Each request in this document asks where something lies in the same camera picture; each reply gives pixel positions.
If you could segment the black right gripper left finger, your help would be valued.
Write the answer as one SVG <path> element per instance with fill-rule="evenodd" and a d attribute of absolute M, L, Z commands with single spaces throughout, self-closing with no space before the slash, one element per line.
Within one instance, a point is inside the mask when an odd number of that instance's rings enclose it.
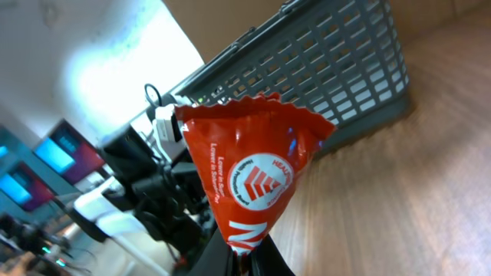
<path fill-rule="evenodd" d="M 232 276 L 233 252 L 216 230 L 188 276 Z"/>

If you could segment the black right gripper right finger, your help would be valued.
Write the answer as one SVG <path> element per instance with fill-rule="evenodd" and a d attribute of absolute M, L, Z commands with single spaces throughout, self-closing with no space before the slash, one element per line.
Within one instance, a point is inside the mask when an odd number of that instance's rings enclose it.
<path fill-rule="evenodd" d="M 286 264 L 270 235 L 263 238 L 251 253 L 251 276 L 295 276 Z"/>

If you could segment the red snack stick packet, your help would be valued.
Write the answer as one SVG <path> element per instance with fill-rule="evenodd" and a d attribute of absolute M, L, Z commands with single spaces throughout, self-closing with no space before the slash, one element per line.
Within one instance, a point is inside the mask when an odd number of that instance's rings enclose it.
<path fill-rule="evenodd" d="M 177 106 L 175 115 L 218 228 L 237 255 L 260 245 L 336 130 L 321 114 L 282 102 L 278 93 Z"/>

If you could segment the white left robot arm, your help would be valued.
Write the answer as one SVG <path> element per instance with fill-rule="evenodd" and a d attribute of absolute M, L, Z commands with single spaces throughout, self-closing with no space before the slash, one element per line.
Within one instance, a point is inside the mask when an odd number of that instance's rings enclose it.
<path fill-rule="evenodd" d="M 189 154 L 168 163 L 132 126 L 110 135 L 97 151 L 119 187 L 84 193 L 74 201 L 70 217 L 98 242 L 146 233 L 167 245 L 175 261 L 173 275 L 189 274 L 216 230 Z"/>

